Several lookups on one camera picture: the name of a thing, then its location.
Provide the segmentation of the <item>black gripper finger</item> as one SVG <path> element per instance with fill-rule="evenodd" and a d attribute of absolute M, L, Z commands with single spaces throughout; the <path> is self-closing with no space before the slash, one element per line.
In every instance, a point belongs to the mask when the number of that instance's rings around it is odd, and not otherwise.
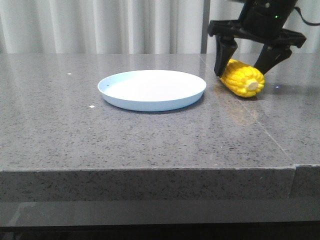
<path fill-rule="evenodd" d="M 265 44 L 253 67 L 265 75 L 270 69 L 288 59 L 291 55 L 292 50 L 288 45 L 269 46 Z"/>
<path fill-rule="evenodd" d="M 214 72 L 221 77 L 238 45 L 232 36 L 216 35 L 216 58 Z"/>

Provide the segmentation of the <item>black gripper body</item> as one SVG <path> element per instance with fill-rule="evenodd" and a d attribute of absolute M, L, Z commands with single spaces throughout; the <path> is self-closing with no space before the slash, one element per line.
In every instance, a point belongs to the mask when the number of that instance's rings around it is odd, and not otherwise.
<path fill-rule="evenodd" d="M 237 20 L 211 20 L 208 35 L 216 44 L 236 49 L 235 38 L 269 46 L 301 48 L 306 37 L 283 26 L 293 11 L 296 0 L 246 0 Z"/>

